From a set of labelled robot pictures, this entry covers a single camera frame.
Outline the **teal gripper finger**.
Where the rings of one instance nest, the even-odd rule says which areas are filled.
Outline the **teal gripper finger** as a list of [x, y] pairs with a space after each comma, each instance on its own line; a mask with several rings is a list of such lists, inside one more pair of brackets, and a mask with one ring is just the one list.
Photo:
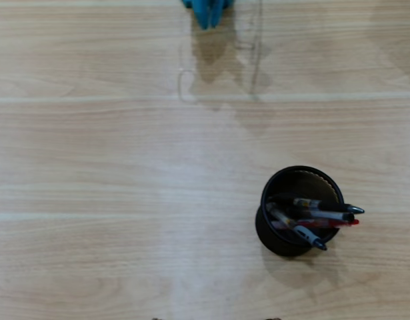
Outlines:
[[192, 10], [200, 28], [206, 30], [209, 26], [209, 1], [192, 0]]
[[224, 0], [211, 1], [210, 24], [212, 28], [218, 26], [224, 9]]

